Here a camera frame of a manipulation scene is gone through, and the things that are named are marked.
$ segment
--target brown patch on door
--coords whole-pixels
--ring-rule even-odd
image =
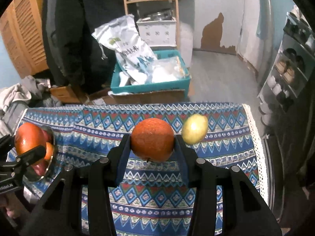
[[[224,16],[220,12],[218,17],[206,25],[202,31],[201,38],[201,49],[212,51],[212,52],[220,52],[220,53],[228,53],[228,54],[236,54],[235,46],[229,46],[226,48],[224,45],[220,46],[220,42],[222,39],[223,33],[223,24]]]

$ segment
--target bowl of fruit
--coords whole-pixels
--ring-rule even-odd
[[[53,131],[49,126],[39,127],[30,122],[22,124],[15,134],[14,144],[18,155],[39,145],[46,148],[45,157],[30,165],[24,174],[30,182],[37,182],[51,173],[57,149]]]

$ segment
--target blue patterned tablecloth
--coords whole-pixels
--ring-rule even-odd
[[[266,171],[255,122],[248,106],[233,103],[178,103],[152,105],[66,106],[28,109],[21,120],[50,126],[58,147],[51,177],[31,184],[29,190],[41,197],[65,164],[89,165],[118,146],[124,133],[143,119],[157,117],[168,122],[176,134],[194,113],[208,118],[205,139],[193,145],[199,157],[213,165],[238,165],[267,200]],[[15,158],[15,150],[8,159]],[[195,189],[182,182],[178,164],[153,163],[130,154],[123,182],[110,188],[110,201],[118,235],[187,235],[195,200]],[[88,232],[87,187],[82,194],[82,228]],[[222,189],[217,186],[216,232],[222,230]]]

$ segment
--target white storage box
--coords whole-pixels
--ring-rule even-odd
[[[162,21],[137,21],[140,37],[149,46],[176,47],[176,19]]]

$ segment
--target black jacket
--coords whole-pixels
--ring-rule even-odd
[[[43,3],[43,39],[47,64],[55,82],[64,85],[81,85],[93,93],[110,81],[116,57],[114,51],[103,47],[107,59],[102,59],[98,42],[92,37],[94,29],[124,15],[123,0],[56,0],[56,43],[64,67],[64,79],[60,69],[49,55],[45,13],[47,0]]]

